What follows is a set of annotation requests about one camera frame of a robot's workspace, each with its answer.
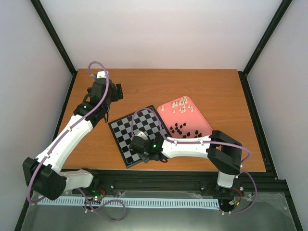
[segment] white robotic arm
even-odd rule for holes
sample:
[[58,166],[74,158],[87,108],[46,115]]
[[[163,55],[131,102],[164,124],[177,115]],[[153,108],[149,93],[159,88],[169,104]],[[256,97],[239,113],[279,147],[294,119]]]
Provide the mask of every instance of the white robotic arm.
[[[93,175],[83,169],[78,171],[61,172],[63,164],[68,156],[75,149],[77,144],[85,137],[85,135],[87,135],[93,129],[92,123],[87,120],[82,120],[73,129],[70,128],[81,118],[82,116],[80,115],[73,115],[63,131],[57,136],[57,138],[36,157],[37,161],[41,162],[42,159],[47,156],[47,159],[44,161],[43,165],[50,165],[53,171],[66,178],[66,186],[64,191],[72,190],[75,188],[87,188],[90,186],[93,180]],[[69,132],[59,141],[59,143],[53,149],[52,153],[49,155],[49,149],[58,141],[58,139],[66,130],[69,130]]]
[[[111,102],[122,98],[121,85],[115,85],[111,80],[107,81],[104,72],[99,72],[92,88],[88,88],[88,94],[78,105],[64,130],[35,159],[28,157],[23,162],[26,184],[29,185],[32,182],[33,190],[51,200],[58,198],[64,191],[95,185],[97,180],[93,182],[94,171],[90,169],[69,172],[61,172],[61,169],[82,138],[101,119],[104,118],[107,122]],[[34,172],[39,165],[40,168],[35,176]]]
[[222,147],[219,150],[217,145],[204,143],[215,139],[241,146],[239,142],[220,131],[213,131],[211,136],[192,139],[167,137],[169,141],[164,140],[163,137],[150,141],[141,131],[133,138],[129,148],[135,150],[144,162],[149,160],[166,162],[169,158],[180,156],[209,159],[219,170],[218,186],[231,188],[235,175],[240,173],[242,151],[232,147]]

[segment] wooden table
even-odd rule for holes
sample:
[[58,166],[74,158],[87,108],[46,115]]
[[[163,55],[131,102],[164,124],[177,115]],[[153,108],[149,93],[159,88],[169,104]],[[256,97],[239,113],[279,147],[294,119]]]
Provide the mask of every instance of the wooden table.
[[[265,171],[260,148],[250,118],[237,70],[221,69],[109,69],[110,79],[121,83],[124,99],[112,103],[109,121],[153,104],[155,108],[183,95],[191,97],[214,130],[221,130],[252,151],[243,170]],[[91,87],[86,69],[78,71],[61,123],[68,123],[73,111]],[[102,120],[78,144],[65,168],[126,169],[109,126]],[[177,157],[168,163],[150,161],[130,169],[217,171],[207,159]]]

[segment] purple cable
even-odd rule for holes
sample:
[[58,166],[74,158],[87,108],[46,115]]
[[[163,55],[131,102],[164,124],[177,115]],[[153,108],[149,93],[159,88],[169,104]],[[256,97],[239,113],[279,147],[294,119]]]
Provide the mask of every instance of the purple cable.
[[[70,129],[73,129],[77,124],[79,124],[82,120],[84,120],[86,117],[88,117],[89,115],[91,115],[104,101],[107,93],[108,93],[108,87],[109,87],[109,75],[108,75],[108,72],[107,70],[105,69],[105,67],[103,66],[103,64],[101,64],[100,62],[97,62],[97,61],[93,61],[89,64],[89,68],[91,67],[92,64],[98,64],[101,66],[101,68],[104,70],[105,72],[105,75],[106,75],[106,89],[105,89],[105,92],[103,94],[103,97],[101,98],[101,100],[99,101],[99,103],[92,109],[90,110],[88,113],[86,113],[82,118],[80,118],[77,122],[75,122],[71,127]],[[54,144],[51,146],[51,148],[48,150],[47,154],[50,155],[52,153],[52,151],[54,150],[54,148],[58,145],[58,143],[63,139],[63,137],[69,132],[70,130],[66,130],[64,133],[62,133],[62,135],[54,142]],[[42,161],[39,163],[39,165],[37,166],[37,168],[35,169],[32,177],[31,177],[31,180],[30,180],[30,183],[29,183],[29,186],[28,186],[28,194],[27,194],[27,199],[29,201],[29,203],[31,204],[36,204],[38,203],[39,201],[41,201],[42,199],[44,199],[44,197],[42,197],[41,199],[37,200],[37,201],[32,201],[31,200],[31,188],[32,188],[32,184],[34,182],[34,179],[35,179],[35,176],[37,175],[40,167],[43,165],[43,163],[45,162],[45,160],[47,159],[47,157],[44,157],[42,159]]]
[[88,202],[86,202],[85,203],[85,206],[83,206],[83,208],[84,208],[84,210],[86,210],[87,209],[87,205],[88,205]]
[[[93,210],[93,212],[94,212],[96,215],[98,215],[101,219],[106,220],[106,221],[109,221],[109,222],[115,222],[115,221],[121,220],[121,219],[125,216],[125,214],[126,214],[126,207],[125,207],[125,204],[124,204],[122,201],[120,201],[120,200],[111,200],[111,201],[108,201],[108,202],[106,202],[105,204],[103,204],[103,205],[101,205],[101,206],[99,206],[99,207],[97,207],[97,208],[93,208],[93,206],[91,205],[91,202],[88,200],[88,198],[87,198],[87,196],[85,195],[85,193],[84,193],[80,188],[77,188],[77,189],[78,189],[78,190],[80,191],[80,193],[84,196],[84,198],[86,199],[87,204],[90,206],[90,208]],[[112,203],[112,202],[118,202],[118,203],[120,203],[120,204],[123,206],[123,208],[124,208],[124,211],[123,211],[122,215],[121,215],[119,218],[117,218],[117,219],[108,219],[108,218],[105,218],[105,217],[103,217],[102,215],[100,215],[98,212],[96,212],[96,210],[99,210],[99,209],[105,207],[107,204],[110,204],[110,203]]]
[[92,66],[93,64],[98,64],[98,65],[100,65],[100,66],[102,66],[102,64],[101,64],[100,62],[98,62],[98,61],[92,61],[91,63],[89,63],[89,66],[88,66],[88,73],[89,73],[90,76],[93,77],[93,79],[96,79],[95,75],[92,74],[92,72],[91,72],[91,66]]
[[253,183],[253,185],[254,185],[254,188],[255,188],[255,197],[254,197],[254,200],[252,201],[252,203],[251,203],[247,208],[245,208],[245,209],[243,209],[243,210],[241,210],[241,211],[239,211],[239,212],[231,212],[231,213],[230,213],[230,214],[233,214],[233,215],[240,214],[240,213],[243,213],[243,212],[247,211],[247,210],[250,209],[250,208],[255,204],[255,202],[257,201],[258,191],[257,191],[257,186],[256,186],[256,183],[255,183],[254,179],[252,178],[252,176],[251,176],[248,172],[241,172],[239,175],[241,175],[242,173],[246,173],[246,174],[249,176],[249,178],[251,179],[251,181],[252,181],[252,183]]
[[[148,110],[149,112],[152,112],[153,115],[155,116],[156,120],[158,121],[158,125],[159,125],[159,132],[160,134],[164,137],[164,139],[170,143],[175,143],[174,141],[168,139],[164,133],[163,133],[163,128],[162,128],[162,125],[160,123],[160,120],[158,118],[158,116],[156,115],[156,113],[150,109],[150,108],[147,108],[147,107],[143,107],[143,108],[140,108],[138,109],[132,116],[132,119],[131,119],[131,125],[130,125],[130,128],[131,128],[131,136],[134,137],[134,131],[133,131],[133,122],[134,122],[134,118],[135,118],[135,115],[139,112],[139,111],[143,111],[143,110]],[[179,141],[177,142],[178,144],[197,144],[197,143],[200,143],[199,141],[194,141],[194,142],[188,142],[188,141]],[[245,161],[247,161],[250,157],[251,157],[251,152],[250,150],[248,150],[247,148],[244,148],[240,145],[236,145],[236,144],[233,144],[233,143],[225,143],[225,142],[219,142],[219,141],[203,141],[203,143],[209,143],[209,144],[217,144],[217,145],[225,145],[225,146],[230,146],[230,147],[234,147],[234,148],[238,148],[238,149],[241,149],[241,150],[244,150],[248,153],[248,156],[245,157],[242,161],[241,161],[241,164],[244,163]]]

